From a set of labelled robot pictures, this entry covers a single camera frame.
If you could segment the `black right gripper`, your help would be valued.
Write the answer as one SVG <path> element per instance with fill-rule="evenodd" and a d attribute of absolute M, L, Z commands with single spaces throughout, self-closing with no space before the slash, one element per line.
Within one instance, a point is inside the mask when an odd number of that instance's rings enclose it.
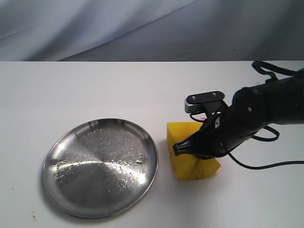
<path fill-rule="evenodd" d="M 192 136 L 175 143 L 174 154 L 204 159 L 226 156 L 262 129 L 267 118 L 263 99 L 234 99 L 224 111 L 207 118 Z"/>

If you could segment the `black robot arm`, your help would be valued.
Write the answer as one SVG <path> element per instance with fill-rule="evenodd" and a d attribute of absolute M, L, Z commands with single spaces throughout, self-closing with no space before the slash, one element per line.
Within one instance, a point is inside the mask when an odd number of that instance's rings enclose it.
<path fill-rule="evenodd" d="M 201 128 L 173 146 L 176 156 L 196 155 L 202 159 L 227 155 L 244 141 L 270 124 L 303 124 L 304 73 L 288 78 L 276 77 L 264 84 L 238 90 L 232 104 L 224 102 L 224 93 L 212 91 L 189 95 L 185 111 L 190 116 L 205 114 Z"/>

